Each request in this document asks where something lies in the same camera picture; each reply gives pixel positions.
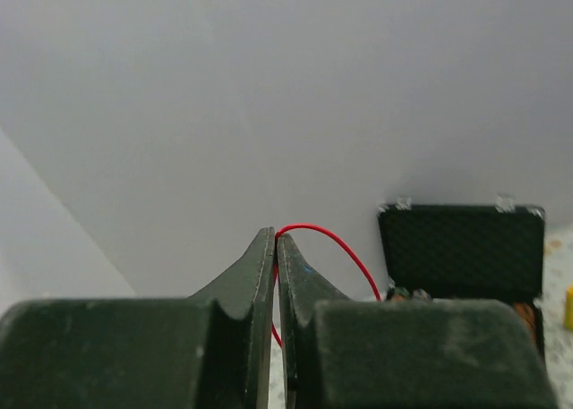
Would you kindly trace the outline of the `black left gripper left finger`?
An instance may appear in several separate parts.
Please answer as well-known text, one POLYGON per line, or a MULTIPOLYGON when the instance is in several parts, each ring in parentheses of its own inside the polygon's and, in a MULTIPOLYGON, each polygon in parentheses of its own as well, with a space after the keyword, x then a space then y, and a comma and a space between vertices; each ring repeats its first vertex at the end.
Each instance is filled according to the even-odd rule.
POLYGON ((36 299, 1 320, 4 408, 264 408, 275 232, 184 298, 36 299))

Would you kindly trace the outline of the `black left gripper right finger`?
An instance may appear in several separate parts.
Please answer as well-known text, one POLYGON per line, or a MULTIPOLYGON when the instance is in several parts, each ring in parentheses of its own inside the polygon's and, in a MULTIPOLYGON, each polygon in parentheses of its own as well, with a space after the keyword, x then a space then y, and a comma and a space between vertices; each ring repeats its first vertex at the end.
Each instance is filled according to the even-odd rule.
POLYGON ((277 239, 289 408, 555 408, 521 319, 493 300, 357 302, 277 239))

